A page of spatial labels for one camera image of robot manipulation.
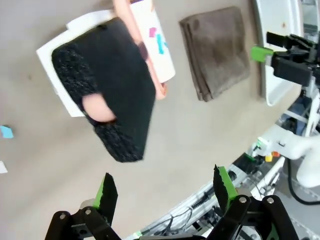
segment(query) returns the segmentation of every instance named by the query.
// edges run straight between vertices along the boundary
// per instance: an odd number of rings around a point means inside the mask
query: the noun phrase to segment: brown towel
[[[198,99],[210,101],[250,73],[241,10],[232,6],[180,22]]]

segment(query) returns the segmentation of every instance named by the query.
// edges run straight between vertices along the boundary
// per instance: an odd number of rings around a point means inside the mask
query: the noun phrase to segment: black sparkly fabric
[[[122,163],[142,160],[156,91],[124,23],[114,18],[56,48],[51,57],[66,91],[112,157]],[[82,98],[93,93],[103,95],[115,121],[87,115]]]

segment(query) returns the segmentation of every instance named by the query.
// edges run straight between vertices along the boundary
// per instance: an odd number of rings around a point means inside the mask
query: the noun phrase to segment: folded towel
[[[210,101],[249,76],[245,28],[238,7],[189,16],[180,27],[199,100]]]
[[[114,159],[141,160],[156,90],[139,47],[120,18],[56,48],[51,57],[66,91]],[[94,93],[102,94],[115,121],[97,122],[86,114],[82,98]]]

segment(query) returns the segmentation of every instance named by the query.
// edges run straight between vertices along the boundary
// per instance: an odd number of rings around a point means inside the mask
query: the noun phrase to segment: beige floor
[[[191,14],[238,5],[247,48],[256,43],[251,6],[243,0],[156,0],[176,77],[156,103],[145,160],[115,162],[84,118],[71,118],[55,95],[36,49],[65,24],[105,0],[18,0],[0,3],[0,239],[41,240],[53,213],[74,213],[95,196],[105,172],[118,187],[114,229],[126,237],[166,213],[212,179],[214,164],[229,165],[297,96],[275,108],[259,98],[257,65],[251,77],[210,103],[197,101],[178,21]]]

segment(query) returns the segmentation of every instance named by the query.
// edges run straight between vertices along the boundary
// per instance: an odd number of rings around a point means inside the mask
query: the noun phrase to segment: yellow part
[[[270,163],[270,162],[272,162],[272,159],[273,159],[274,157],[272,156],[272,155],[267,155],[267,156],[265,156],[264,157],[264,160],[267,162],[267,163]]]

